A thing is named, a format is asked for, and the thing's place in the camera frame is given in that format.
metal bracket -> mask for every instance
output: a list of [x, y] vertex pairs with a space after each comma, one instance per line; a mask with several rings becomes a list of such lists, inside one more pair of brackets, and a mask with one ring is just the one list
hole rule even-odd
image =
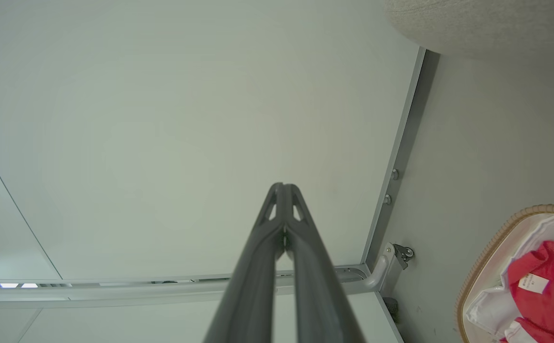
[[394, 250], [392, 245], [388, 243], [384, 254], [379, 256], [372, 273], [367, 278], [355, 282], [342, 283], [341, 285], [345, 293], [359, 294], [381, 291], [385, 282], [388, 281], [387, 278], [395, 260]]
[[399, 261], [402, 269], [408, 268], [408, 261], [414, 258], [414, 250], [397, 244], [393, 244], [393, 248], [395, 249], [395, 257]]

white cloth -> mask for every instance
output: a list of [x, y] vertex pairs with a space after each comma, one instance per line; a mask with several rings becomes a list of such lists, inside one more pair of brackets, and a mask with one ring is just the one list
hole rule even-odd
[[538, 223], [533, 232], [521, 243], [501, 272], [501, 285], [481, 291], [473, 300], [465, 313], [468, 321], [485, 330], [495, 339], [505, 337], [505, 331], [511, 328], [510, 324], [513, 325], [514, 319], [521, 317], [508, 287], [507, 267], [527, 252], [537, 250], [544, 241], [554, 241], [554, 215]]
[[505, 330], [505, 338], [508, 343], [537, 343], [519, 322], [512, 322]]

beige fabric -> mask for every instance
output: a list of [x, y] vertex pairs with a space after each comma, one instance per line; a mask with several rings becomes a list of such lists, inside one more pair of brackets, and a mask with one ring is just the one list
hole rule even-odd
[[554, 67], [554, 0], [385, 0], [385, 12], [441, 54]]

red clothing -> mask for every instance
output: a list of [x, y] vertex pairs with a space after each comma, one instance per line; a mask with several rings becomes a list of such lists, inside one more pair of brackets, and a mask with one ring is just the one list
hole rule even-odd
[[[536, 280], [540, 282], [547, 279], [545, 287], [530, 291], [519, 286], [520, 280], [529, 274], [539, 276]], [[512, 262], [507, 275], [510, 292], [523, 315], [516, 321], [538, 343], [554, 343], [554, 242], [545, 241], [535, 252]]]

white label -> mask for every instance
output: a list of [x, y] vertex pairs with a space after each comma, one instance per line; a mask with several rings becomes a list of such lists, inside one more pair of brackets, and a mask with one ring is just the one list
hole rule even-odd
[[526, 289], [527, 291], [542, 294], [548, 282], [550, 282], [550, 280], [542, 278], [541, 276], [527, 274], [527, 276], [520, 279], [518, 287]]

